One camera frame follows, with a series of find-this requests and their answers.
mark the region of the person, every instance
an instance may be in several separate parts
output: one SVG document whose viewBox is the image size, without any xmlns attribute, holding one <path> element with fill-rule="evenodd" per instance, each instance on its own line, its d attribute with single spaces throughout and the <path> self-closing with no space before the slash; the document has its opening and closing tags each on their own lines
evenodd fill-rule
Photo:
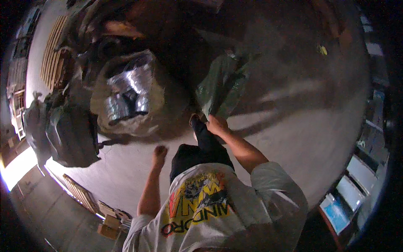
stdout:
<svg viewBox="0 0 403 252">
<path fill-rule="evenodd" d="M 198 146 L 182 144 L 172 160 L 169 198 L 160 207 L 160 172 L 168 149 L 157 146 L 152 168 L 123 251 L 293 251 L 305 223 L 307 201 L 276 162 L 234 134 L 226 120 L 193 114 Z M 235 174 L 232 150 L 250 174 Z"/>
</svg>

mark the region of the garbage bag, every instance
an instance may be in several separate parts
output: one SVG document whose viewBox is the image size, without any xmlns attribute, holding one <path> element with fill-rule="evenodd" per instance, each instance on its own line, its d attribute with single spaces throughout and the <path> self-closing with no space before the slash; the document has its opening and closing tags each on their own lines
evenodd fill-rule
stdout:
<svg viewBox="0 0 403 252">
<path fill-rule="evenodd" d="M 182 116 L 189 97 L 147 49 L 105 64 L 90 107 L 102 132 L 144 137 Z"/>
<path fill-rule="evenodd" d="M 196 89 L 196 99 L 203 113 L 228 118 L 245 93 L 250 62 L 257 56 L 223 54 L 210 65 L 205 79 Z"/>
<path fill-rule="evenodd" d="M 95 115 L 68 101 L 55 108 L 46 127 L 53 160 L 64 167 L 88 167 L 100 160 L 96 120 Z"/>
<path fill-rule="evenodd" d="M 46 164 L 46 161 L 51 157 L 50 144 L 45 133 L 48 110 L 46 103 L 38 100 L 41 95 L 41 93 L 33 93 L 35 99 L 24 115 L 25 138 L 36 154 L 39 167 Z"/>
</svg>

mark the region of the trash pile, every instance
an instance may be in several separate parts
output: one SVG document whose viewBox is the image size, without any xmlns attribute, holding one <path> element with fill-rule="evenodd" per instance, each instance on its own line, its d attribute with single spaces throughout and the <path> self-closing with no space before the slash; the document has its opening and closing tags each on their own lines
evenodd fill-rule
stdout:
<svg viewBox="0 0 403 252">
<path fill-rule="evenodd" d="M 203 39 L 182 20 L 179 1 L 84 0 L 69 12 L 54 50 L 70 52 L 72 78 L 43 103 L 35 94 L 24 119 L 39 165 L 52 156 L 65 167 L 88 167 L 103 146 L 98 130 L 149 136 L 183 116 L 191 97 L 207 117 L 228 117 L 245 92 L 249 54 L 221 50 L 193 90 L 191 78 L 175 74 L 197 60 L 186 54 L 195 51 L 194 41 L 181 36 Z"/>
</svg>

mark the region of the black garbage bag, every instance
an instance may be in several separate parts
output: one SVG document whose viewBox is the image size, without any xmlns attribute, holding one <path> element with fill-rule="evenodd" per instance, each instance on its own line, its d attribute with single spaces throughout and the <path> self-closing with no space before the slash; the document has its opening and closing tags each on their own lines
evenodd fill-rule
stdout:
<svg viewBox="0 0 403 252">
<path fill-rule="evenodd" d="M 25 138 L 36 154 L 39 167 L 42 167 L 51 157 L 50 145 L 45 133 L 48 110 L 46 103 L 38 100 L 41 95 L 41 93 L 33 93 L 35 99 L 24 115 Z"/>
<path fill-rule="evenodd" d="M 88 167 L 97 156 L 97 116 L 66 102 L 55 108 L 46 127 L 53 160 L 64 167 Z"/>
</svg>

